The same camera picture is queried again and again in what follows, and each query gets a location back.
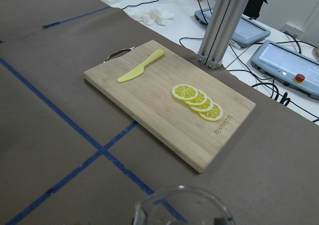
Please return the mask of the clear glass beaker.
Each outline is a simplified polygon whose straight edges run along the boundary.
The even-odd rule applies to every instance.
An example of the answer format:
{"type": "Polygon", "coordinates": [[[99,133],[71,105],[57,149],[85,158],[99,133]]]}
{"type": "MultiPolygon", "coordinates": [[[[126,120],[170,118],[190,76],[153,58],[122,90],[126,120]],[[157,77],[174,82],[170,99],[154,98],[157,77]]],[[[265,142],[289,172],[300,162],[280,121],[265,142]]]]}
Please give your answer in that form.
{"type": "Polygon", "coordinates": [[[224,203],[211,192],[191,185],[158,190],[135,206],[134,225],[235,225],[224,203]]]}

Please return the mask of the aluminium frame post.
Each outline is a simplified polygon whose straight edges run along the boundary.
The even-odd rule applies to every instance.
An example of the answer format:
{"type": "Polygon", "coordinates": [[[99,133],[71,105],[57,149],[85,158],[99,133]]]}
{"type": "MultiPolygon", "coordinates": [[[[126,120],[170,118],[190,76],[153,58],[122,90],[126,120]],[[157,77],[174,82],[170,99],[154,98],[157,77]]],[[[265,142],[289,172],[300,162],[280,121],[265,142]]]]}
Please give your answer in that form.
{"type": "Polygon", "coordinates": [[[249,0],[217,0],[196,60],[217,69],[249,0]]]}

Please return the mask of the far teach pendant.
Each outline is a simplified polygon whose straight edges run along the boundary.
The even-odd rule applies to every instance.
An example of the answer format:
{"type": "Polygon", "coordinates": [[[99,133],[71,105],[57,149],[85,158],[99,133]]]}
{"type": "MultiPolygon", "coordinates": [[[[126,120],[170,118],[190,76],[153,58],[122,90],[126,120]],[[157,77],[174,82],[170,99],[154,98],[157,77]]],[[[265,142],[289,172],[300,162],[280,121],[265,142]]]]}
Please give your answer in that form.
{"type": "Polygon", "coordinates": [[[252,65],[280,83],[319,99],[319,63],[285,46],[266,40],[251,57],[252,65]]]}

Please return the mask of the white crumpled gloves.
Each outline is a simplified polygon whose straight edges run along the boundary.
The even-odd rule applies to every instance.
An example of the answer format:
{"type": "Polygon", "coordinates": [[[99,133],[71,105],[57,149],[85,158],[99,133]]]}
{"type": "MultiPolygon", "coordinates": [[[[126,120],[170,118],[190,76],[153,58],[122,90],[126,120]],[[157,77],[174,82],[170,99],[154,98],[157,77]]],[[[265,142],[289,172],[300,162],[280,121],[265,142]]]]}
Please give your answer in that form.
{"type": "Polygon", "coordinates": [[[147,26],[154,24],[165,26],[171,20],[175,19],[173,13],[168,10],[161,10],[159,8],[151,8],[148,10],[128,9],[126,14],[133,20],[143,23],[147,26]]]}

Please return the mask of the teach pendant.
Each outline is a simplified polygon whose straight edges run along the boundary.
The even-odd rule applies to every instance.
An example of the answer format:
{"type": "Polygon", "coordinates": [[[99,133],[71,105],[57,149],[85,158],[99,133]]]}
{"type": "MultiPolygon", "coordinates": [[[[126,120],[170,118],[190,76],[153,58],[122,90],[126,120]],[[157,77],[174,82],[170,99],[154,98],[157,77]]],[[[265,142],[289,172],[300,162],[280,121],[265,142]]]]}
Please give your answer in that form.
{"type": "Polygon", "coordinates": [[[252,65],[280,83],[319,99],[319,63],[285,46],[266,40],[251,57],[252,65]]]}
{"type": "MultiPolygon", "coordinates": [[[[199,23],[208,25],[213,10],[214,7],[197,10],[194,13],[194,17],[199,23]]],[[[267,38],[270,34],[270,30],[265,29],[256,24],[253,20],[242,16],[231,37],[230,44],[237,48],[247,48],[248,46],[267,38]]]]}

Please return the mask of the near teach pendant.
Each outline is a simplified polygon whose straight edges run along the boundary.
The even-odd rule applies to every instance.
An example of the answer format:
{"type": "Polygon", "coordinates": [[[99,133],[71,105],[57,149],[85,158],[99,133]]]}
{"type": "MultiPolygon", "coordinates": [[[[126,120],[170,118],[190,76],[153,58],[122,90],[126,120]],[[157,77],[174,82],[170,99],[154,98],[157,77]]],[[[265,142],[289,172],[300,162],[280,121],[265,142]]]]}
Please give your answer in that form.
{"type": "MultiPolygon", "coordinates": [[[[199,23],[208,25],[213,10],[214,7],[197,10],[194,13],[194,17],[199,23]]],[[[265,29],[256,24],[253,20],[242,16],[231,37],[230,44],[237,48],[247,48],[248,46],[267,38],[270,34],[270,30],[265,29]]]]}

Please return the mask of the yellow plastic knife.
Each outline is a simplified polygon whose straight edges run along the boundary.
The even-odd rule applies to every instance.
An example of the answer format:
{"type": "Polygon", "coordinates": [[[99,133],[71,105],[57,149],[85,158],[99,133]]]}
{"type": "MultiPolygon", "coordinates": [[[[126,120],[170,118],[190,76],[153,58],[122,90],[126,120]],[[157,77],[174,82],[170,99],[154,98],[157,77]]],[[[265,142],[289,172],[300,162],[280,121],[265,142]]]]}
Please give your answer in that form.
{"type": "Polygon", "coordinates": [[[148,66],[150,63],[154,62],[155,60],[159,59],[163,55],[164,55],[163,49],[156,50],[147,59],[145,59],[142,63],[140,63],[138,66],[136,66],[131,71],[124,74],[123,76],[119,77],[117,79],[117,82],[119,82],[119,83],[126,82],[126,81],[129,81],[131,79],[138,77],[139,75],[141,75],[144,72],[146,66],[148,66]]]}

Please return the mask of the lemon slice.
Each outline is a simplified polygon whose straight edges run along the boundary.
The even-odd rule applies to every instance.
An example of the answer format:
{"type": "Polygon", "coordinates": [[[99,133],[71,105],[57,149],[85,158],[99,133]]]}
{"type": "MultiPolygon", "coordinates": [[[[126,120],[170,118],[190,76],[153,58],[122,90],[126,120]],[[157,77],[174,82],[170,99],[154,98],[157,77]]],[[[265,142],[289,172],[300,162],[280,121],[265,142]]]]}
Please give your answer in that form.
{"type": "Polygon", "coordinates": [[[207,97],[207,100],[204,104],[198,106],[189,106],[193,111],[197,113],[205,113],[210,111],[214,106],[214,102],[210,97],[207,97]]]}
{"type": "Polygon", "coordinates": [[[189,101],[198,96],[198,89],[188,84],[178,84],[171,89],[171,94],[178,100],[189,101]]]}
{"type": "Polygon", "coordinates": [[[211,110],[207,112],[201,112],[199,113],[199,116],[207,121],[218,121],[223,116],[223,109],[219,104],[215,103],[211,110]]]}
{"type": "Polygon", "coordinates": [[[196,98],[184,101],[188,106],[200,106],[207,101],[207,94],[202,90],[198,90],[198,95],[196,98]]]}

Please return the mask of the bamboo cutting board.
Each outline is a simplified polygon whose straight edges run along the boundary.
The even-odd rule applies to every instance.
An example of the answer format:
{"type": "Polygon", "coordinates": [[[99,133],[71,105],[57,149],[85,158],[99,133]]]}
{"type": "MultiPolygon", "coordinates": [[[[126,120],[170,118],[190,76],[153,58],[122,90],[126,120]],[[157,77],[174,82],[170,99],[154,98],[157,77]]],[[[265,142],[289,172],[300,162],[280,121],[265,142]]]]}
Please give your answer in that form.
{"type": "Polygon", "coordinates": [[[255,103],[169,49],[138,77],[118,78],[162,45],[152,40],[131,52],[84,72],[84,78],[157,137],[197,172],[202,173],[244,120],[255,103]],[[223,109],[219,121],[202,119],[171,94],[189,84],[207,93],[223,109]]]}

